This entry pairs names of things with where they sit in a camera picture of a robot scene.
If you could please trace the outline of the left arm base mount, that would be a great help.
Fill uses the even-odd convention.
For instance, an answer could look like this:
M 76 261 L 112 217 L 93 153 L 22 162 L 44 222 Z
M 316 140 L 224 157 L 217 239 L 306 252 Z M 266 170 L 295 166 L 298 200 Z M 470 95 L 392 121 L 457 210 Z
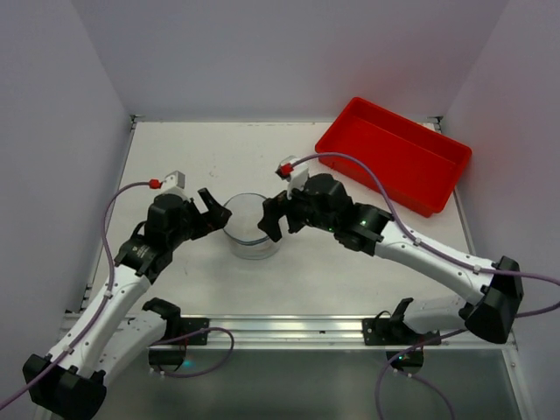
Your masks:
M 193 333 L 200 329 L 208 328 L 210 321 L 208 318 L 180 318 L 172 325 L 172 329 L 166 332 L 164 340 L 173 337 Z M 148 362 L 151 368 L 177 372 L 180 368 L 191 365 L 187 360 L 187 346 L 192 343 L 194 346 L 205 346 L 207 344 L 207 332 L 194 336 L 191 339 L 183 339 L 168 344 L 163 349 L 151 348 L 148 352 Z

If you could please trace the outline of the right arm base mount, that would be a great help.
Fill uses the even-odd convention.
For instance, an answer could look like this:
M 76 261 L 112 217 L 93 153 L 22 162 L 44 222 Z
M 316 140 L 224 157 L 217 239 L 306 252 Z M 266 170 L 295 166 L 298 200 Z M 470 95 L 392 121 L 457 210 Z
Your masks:
M 403 322 L 394 319 L 389 311 L 381 311 L 372 318 L 361 321 L 361 332 L 366 346 L 411 347 L 417 343 L 434 339 L 429 346 L 442 343 L 439 331 L 419 334 L 410 330 Z M 390 366 L 401 373 L 417 374 L 424 366 L 424 347 L 399 356 Z

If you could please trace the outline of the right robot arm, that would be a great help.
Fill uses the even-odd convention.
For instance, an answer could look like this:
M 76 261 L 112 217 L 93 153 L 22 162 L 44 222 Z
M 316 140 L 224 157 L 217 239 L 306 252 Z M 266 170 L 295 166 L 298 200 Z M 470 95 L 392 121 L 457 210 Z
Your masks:
M 329 232 L 345 248 L 400 263 L 452 291 L 452 296 L 403 299 L 391 315 L 391 331 L 400 339 L 436 330 L 465 328 L 494 343 L 508 340 L 524 290 L 517 261 L 503 256 L 494 262 L 399 228 L 396 217 L 377 206 L 353 201 L 329 174 L 308 178 L 299 189 L 267 198 L 258 227 L 273 241 L 304 227 Z

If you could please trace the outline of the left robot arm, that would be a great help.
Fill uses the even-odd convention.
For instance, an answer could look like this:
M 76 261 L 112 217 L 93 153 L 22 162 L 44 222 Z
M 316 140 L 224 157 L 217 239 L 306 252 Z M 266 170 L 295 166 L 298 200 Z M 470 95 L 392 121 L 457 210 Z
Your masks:
M 91 419 L 109 382 L 152 344 L 192 344 L 197 332 L 182 326 L 180 309 L 160 298 L 143 305 L 128 324 L 130 308 L 171 264 L 174 251 L 223 229 L 232 213 L 207 189 L 202 213 L 182 192 L 159 194 L 130 238 L 109 261 L 106 283 L 66 335 L 45 356 L 23 366 L 31 400 L 63 419 Z

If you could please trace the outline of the white mesh laundry bag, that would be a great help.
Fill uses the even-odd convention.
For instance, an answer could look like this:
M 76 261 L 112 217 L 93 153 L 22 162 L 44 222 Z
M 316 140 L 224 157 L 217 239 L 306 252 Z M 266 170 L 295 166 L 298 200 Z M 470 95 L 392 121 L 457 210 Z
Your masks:
M 254 192 L 231 197 L 225 208 L 231 212 L 223 228 L 231 252 L 244 260 L 263 260 L 273 256 L 281 242 L 272 241 L 258 226 L 263 217 L 264 196 Z

